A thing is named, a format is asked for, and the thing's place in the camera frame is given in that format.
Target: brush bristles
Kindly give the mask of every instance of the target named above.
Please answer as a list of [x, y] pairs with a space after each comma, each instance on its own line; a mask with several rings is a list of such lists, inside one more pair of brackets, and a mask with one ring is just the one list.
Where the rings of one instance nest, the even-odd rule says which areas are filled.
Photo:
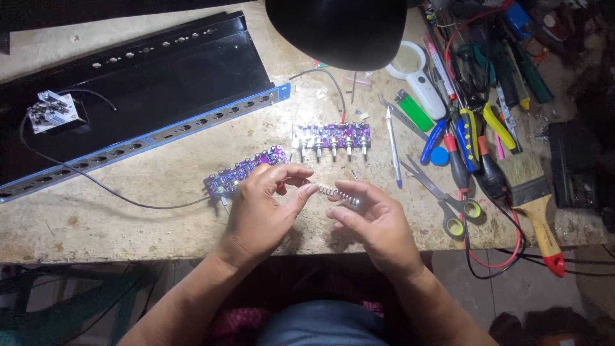
[[498, 161], [498, 164], [511, 188], [544, 175], [540, 159], [534, 153], [509, 155]]

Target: blue cap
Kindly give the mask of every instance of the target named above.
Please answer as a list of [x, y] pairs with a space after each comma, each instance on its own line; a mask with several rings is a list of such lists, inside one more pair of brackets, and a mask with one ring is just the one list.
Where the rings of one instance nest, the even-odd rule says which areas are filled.
[[436, 166], [446, 166], [448, 163], [448, 152], [442, 147], [435, 147], [431, 151], [429, 159]]

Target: wooden brush handle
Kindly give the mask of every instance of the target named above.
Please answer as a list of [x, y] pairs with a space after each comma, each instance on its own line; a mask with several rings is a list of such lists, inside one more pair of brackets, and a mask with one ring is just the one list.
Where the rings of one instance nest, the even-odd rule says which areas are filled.
[[551, 195], [543, 196], [514, 209], [523, 212], [532, 221], [536, 240], [547, 268], [562, 278], [565, 273], [564, 257], [547, 223], [547, 203], [550, 198]]

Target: hand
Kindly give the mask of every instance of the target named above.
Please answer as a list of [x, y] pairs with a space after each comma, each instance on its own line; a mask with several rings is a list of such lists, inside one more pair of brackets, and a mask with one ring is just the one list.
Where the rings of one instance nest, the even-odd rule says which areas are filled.
[[[216, 249], [223, 262], [239, 270], [251, 270], [280, 245], [297, 215], [318, 186], [306, 183], [314, 171], [299, 164], [261, 164], [237, 187], [226, 235]], [[273, 198], [279, 183], [297, 186], [281, 206]], [[278, 194], [285, 195], [282, 186]]]
[[335, 186], [359, 198], [363, 212], [361, 216], [341, 206], [330, 209], [327, 217], [337, 220], [335, 228], [354, 232], [376, 268], [390, 279], [420, 275], [425, 266], [402, 205], [366, 182], [339, 180]]

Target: magnifying glass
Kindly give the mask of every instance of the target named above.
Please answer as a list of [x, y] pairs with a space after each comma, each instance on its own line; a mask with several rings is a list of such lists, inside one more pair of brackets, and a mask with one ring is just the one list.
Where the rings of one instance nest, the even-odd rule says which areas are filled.
[[446, 115], [446, 108], [440, 95], [429, 78], [423, 72], [427, 58], [421, 46], [409, 41], [402, 41], [397, 55], [385, 67], [385, 70], [397, 79], [405, 79], [410, 89], [421, 102], [425, 113], [433, 120], [440, 120]]

